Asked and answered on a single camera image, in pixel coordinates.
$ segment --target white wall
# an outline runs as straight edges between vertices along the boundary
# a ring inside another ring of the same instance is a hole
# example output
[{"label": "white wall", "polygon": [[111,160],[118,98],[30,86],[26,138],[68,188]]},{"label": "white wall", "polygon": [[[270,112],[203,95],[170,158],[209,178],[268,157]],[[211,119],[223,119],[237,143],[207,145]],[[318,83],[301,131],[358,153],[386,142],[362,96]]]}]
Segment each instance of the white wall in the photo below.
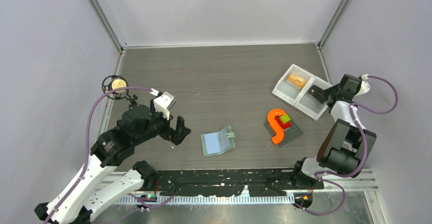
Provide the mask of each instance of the white wall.
[{"label": "white wall", "polygon": [[341,0],[100,0],[129,46],[317,42]]},{"label": "white wall", "polygon": [[0,37],[0,223],[41,223],[33,209],[82,165],[118,53],[87,0],[0,0]]},{"label": "white wall", "polygon": [[[325,45],[333,81],[344,73],[373,74],[392,81],[399,106],[389,115],[360,109],[363,124],[377,133],[367,164],[383,195],[390,223],[430,223],[432,188],[432,0],[352,0]],[[393,95],[371,81],[358,100],[385,110]]]}]

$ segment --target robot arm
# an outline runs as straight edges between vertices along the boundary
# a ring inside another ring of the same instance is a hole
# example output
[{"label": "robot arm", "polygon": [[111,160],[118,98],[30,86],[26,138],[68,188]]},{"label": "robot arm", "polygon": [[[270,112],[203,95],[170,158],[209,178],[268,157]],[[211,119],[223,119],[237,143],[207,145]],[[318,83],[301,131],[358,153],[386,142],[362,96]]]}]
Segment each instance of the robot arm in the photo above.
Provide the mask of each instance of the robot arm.
[{"label": "robot arm", "polygon": [[[367,130],[362,124],[358,128],[350,114],[352,99],[370,90],[366,81],[367,75],[354,77],[344,75],[341,82],[326,90],[312,86],[309,95],[317,101],[327,104],[335,124],[318,150],[314,158],[303,158],[297,161],[291,176],[296,187],[310,187],[318,180],[316,172],[334,171],[349,174],[359,165],[363,156],[363,141],[359,130],[363,130],[367,138],[367,156],[376,140],[376,134]],[[357,108],[353,107],[357,117]]]},{"label": "robot arm", "polygon": [[[126,93],[125,97],[121,97],[118,96],[118,93],[114,93],[112,97],[109,96],[115,100],[122,98],[129,100],[131,103],[129,110],[122,115],[121,120],[117,121],[115,128],[102,133],[92,146],[87,170],[79,184],[77,184],[77,179],[82,168],[59,196],[35,208],[40,220],[45,220],[58,201],[68,195],[60,208],[54,210],[48,222],[56,224],[90,223],[120,197],[143,187],[146,182],[152,182],[151,178],[155,171],[145,161],[142,161],[135,164],[125,177],[112,183],[106,189],[94,193],[99,183],[124,159],[134,153],[136,146],[158,135],[179,145],[190,134],[191,130],[185,127],[184,118],[181,116],[177,118],[176,129],[170,127],[170,121],[173,119],[170,109],[175,104],[174,97],[167,92],[161,93],[154,89],[151,94],[157,97],[151,100],[150,108],[137,104],[135,95],[131,97]],[[77,184],[75,189],[69,193],[74,184]]]}]

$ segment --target white plastic tray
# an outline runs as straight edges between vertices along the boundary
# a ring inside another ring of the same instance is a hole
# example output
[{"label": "white plastic tray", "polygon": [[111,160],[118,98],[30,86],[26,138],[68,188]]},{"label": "white plastic tray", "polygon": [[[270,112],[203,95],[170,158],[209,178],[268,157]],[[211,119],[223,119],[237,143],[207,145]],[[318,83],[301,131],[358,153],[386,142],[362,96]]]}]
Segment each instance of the white plastic tray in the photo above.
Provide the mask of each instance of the white plastic tray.
[{"label": "white plastic tray", "polygon": [[[286,82],[287,78],[292,73],[307,81],[302,89],[291,82]],[[322,113],[326,111],[327,105],[321,104],[308,94],[308,90],[312,85],[317,85],[322,89],[327,89],[332,86],[323,79],[293,64],[279,79],[272,93],[314,120],[318,120]]]}]

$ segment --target green cube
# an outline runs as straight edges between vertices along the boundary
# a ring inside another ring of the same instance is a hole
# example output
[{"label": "green cube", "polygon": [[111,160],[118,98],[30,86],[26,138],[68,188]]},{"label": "green cube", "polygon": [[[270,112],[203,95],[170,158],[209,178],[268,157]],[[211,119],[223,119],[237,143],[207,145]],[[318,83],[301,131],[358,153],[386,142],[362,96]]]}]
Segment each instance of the green cube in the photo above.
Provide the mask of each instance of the green cube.
[{"label": "green cube", "polygon": [[291,120],[291,118],[287,114],[284,114],[283,116],[279,117],[279,120],[281,120],[282,124],[286,124]]}]

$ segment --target green clip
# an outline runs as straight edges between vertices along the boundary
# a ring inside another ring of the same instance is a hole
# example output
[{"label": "green clip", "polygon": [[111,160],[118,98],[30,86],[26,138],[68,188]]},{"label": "green clip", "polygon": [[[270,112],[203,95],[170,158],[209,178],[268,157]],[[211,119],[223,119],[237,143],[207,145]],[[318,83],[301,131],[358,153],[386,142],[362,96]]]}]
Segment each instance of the green clip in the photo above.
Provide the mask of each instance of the green clip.
[{"label": "green clip", "polygon": [[234,132],[228,132],[227,134],[225,134],[225,136],[226,136],[227,138],[235,138],[235,134],[234,134]]}]

